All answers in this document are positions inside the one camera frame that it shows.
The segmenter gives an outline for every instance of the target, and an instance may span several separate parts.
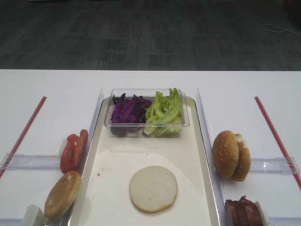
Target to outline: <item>green lettuce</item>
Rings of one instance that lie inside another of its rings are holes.
[[[160,127],[158,124],[181,124],[181,106],[181,97],[177,89],[169,89],[168,97],[157,92],[155,101],[146,110],[146,123],[154,126],[145,127],[143,134],[161,136],[180,133],[181,127]]]

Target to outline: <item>purple cabbage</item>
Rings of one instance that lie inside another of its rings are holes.
[[[126,94],[121,97],[113,96],[114,110],[112,113],[112,123],[146,123],[146,108],[151,106],[151,101],[144,99],[143,96],[134,95],[132,99],[127,99]],[[135,133],[138,127],[119,127],[112,126],[111,131],[114,134],[125,135],[125,133]]]

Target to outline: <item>plastic container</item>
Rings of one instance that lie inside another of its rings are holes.
[[[111,116],[114,109],[113,96],[120,97],[126,94],[126,98],[131,100],[134,95],[143,96],[144,99],[152,101],[155,100],[157,92],[163,93],[164,97],[169,96],[169,89],[113,89],[111,92],[109,106],[104,119],[104,125],[107,128],[110,137],[180,137],[182,134],[182,127],[189,126],[186,98],[185,94],[180,89],[177,89],[181,100],[180,120],[181,123],[112,123]],[[155,127],[156,130],[163,131],[161,134],[151,133],[146,135],[145,128],[150,129]]]

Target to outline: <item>white wire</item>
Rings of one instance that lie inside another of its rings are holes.
[[[287,28],[285,25],[283,24],[264,24],[263,26],[274,26],[270,29],[266,29],[264,28],[265,31],[267,32],[272,32],[272,33],[284,33],[284,32],[290,32],[293,33],[294,35],[296,35],[298,38],[301,38],[301,34],[297,34],[295,31]]]

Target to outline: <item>tomato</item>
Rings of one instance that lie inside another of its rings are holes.
[[[88,141],[88,131],[83,129],[80,136],[71,134],[67,137],[67,145],[61,156],[60,168],[63,174],[77,170],[79,161]]]

